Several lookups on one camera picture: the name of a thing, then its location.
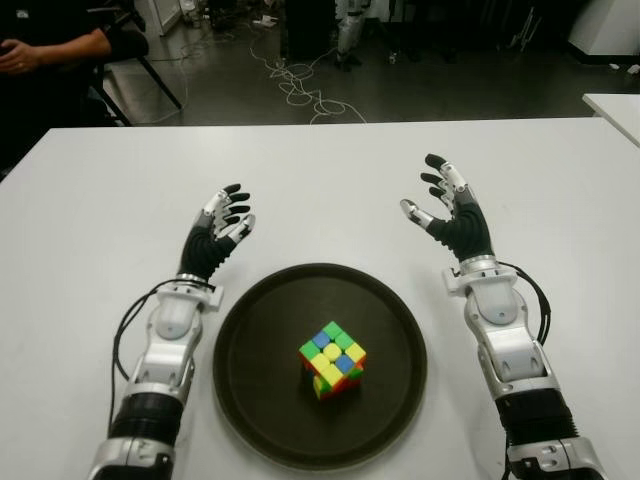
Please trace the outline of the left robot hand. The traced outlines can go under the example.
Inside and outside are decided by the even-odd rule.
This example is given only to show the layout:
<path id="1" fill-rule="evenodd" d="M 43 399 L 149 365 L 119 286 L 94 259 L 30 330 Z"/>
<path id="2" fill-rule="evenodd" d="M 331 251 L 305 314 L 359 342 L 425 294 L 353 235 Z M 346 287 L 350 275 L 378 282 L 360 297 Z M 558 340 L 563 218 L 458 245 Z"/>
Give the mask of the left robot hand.
<path id="1" fill-rule="evenodd" d="M 240 184 L 216 192 L 199 210 L 185 240 L 178 276 L 208 281 L 235 248 L 253 231 L 256 218 L 250 194 Z"/>

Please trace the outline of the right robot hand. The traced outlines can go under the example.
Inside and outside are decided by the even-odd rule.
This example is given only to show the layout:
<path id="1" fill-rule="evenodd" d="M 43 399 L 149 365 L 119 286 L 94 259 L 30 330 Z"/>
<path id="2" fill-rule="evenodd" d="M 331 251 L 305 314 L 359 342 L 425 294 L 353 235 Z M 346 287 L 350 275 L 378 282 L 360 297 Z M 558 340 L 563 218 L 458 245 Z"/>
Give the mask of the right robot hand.
<path id="1" fill-rule="evenodd" d="M 435 173 L 422 172 L 420 179 L 429 185 L 429 194 L 446 207 L 449 218 L 433 216 L 409 199 L 400 201 L 405 216 L 449 249 L 460 263 L 494 256 L 489 227 L 470 184 L 439 155 L 427 154 L 425 163 Z"/>

